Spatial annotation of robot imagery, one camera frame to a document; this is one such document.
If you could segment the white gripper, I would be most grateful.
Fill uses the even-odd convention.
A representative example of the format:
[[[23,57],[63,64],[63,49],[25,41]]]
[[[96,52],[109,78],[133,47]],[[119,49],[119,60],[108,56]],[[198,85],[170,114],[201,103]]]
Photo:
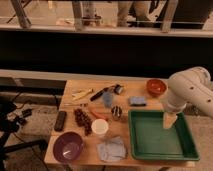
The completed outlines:
[[[163,114],[163,128],[170,129],[177,120],[177,113],[186,108],[187,102],[177,96],[174,92],[168,91],[162,99],[162,106],[165,111]]]

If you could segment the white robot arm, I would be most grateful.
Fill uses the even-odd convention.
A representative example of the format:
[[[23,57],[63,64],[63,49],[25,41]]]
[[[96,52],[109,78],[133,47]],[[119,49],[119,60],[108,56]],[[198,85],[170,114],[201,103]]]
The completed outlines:
[[[176,122],[177,114],[187,103],[213,118],[213,91],[208,86],[211,76],[203,67],[193,67],[172,74],[167,80],[168,91],[163,96],[163,128],[170,129]]]

